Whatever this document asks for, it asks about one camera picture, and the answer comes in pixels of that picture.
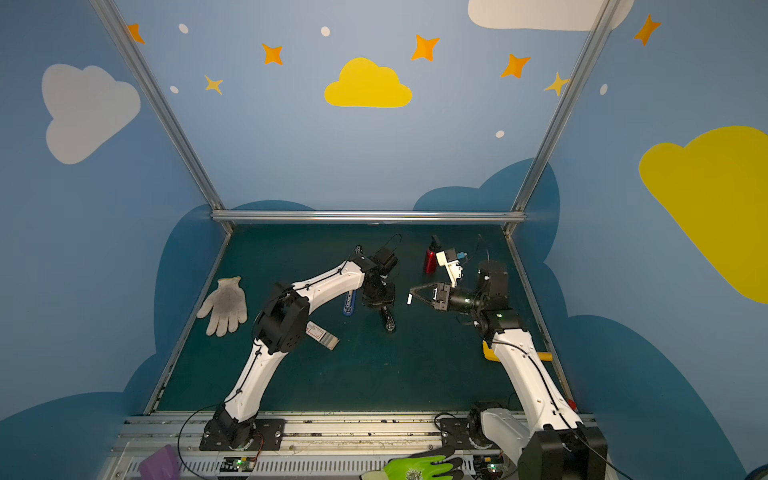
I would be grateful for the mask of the red white staple box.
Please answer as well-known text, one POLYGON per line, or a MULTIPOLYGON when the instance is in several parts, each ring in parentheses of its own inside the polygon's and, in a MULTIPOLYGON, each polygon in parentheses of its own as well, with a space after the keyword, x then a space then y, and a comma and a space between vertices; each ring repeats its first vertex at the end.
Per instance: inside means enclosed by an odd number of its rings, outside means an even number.
POLYGON ((306 334, 331 351, 333 351, 339 343, 339 338, 337 336, 312 321, 307 323, 306 334))

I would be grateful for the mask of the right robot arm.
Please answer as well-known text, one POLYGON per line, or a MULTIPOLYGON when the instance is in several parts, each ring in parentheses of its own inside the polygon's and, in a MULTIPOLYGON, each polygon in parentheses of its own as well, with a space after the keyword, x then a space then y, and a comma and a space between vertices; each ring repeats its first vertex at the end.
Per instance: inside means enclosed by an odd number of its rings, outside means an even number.
POLYGON ((550 377, 530 332, 509 305, 505 264, 479 264, 476 286, 434 282, 409 295, 436 311, 471 318, 483 343, 507 373, 526 421, 501 407, 478 410, 480 438, 510 458, 519 479, 605 479, 608 445, 601 430, 587 426, 550 377))

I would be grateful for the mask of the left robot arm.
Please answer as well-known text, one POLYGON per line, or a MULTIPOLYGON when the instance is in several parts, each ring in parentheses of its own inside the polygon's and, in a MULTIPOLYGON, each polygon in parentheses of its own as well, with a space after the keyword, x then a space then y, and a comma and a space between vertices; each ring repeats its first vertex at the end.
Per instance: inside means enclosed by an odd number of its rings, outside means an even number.
POLYGON ((394 332, 391 306, 396 289, 387 276, 397 263, 394 251, 382 247, 372 256, 354 253, 311 279, 277 283, 255 319, 252 349, 243 371, 206 424, 206 448, 243 449, 254 439, 264 392, 281 361, 308 334, 309 317, 317 308, 359 290, 362 303, 380 314, 385 331, 394 332))

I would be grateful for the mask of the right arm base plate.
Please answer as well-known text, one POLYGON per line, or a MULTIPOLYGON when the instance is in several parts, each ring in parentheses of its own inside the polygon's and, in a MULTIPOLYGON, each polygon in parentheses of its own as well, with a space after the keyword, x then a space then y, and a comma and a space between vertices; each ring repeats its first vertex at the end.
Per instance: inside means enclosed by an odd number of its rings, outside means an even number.
POLYGON ((455 450, 477 449, 477 445, 470 435, 467 417, 439 416, 436 425, 443 447, 451 447, 455 450))

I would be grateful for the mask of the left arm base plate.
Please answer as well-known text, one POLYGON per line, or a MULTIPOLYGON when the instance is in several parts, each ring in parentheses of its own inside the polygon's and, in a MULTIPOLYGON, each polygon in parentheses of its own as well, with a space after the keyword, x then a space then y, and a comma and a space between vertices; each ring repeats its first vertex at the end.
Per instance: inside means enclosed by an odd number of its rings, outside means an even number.
POLYGON ((200 451, 277 451, 281 447, 286 421, 280 418, 233 422, 210 420, 203 431, 200 451))

